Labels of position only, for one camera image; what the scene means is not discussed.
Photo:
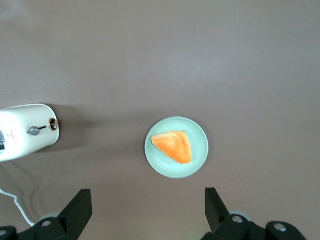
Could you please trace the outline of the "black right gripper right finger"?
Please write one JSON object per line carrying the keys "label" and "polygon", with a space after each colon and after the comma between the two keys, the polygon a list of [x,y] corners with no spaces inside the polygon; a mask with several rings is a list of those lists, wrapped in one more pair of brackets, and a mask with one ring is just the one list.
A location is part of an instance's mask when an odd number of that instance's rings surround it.
{"label": "black right gripper right finger", "polygon": [[211,229],[206,240],[264,240],[266,230],[247,217],[231,214],[214,187],[205,189],[205,216]]}

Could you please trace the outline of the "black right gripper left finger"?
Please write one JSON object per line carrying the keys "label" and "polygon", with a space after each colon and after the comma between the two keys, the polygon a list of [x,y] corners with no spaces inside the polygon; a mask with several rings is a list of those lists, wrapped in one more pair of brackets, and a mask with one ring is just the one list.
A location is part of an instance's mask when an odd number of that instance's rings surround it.
{"label": "black right gripper left finger", "polygon": [[48,217],[33,227],[36,240],[77,240],[93,214],[90,189],[82,189],[57,217]]}

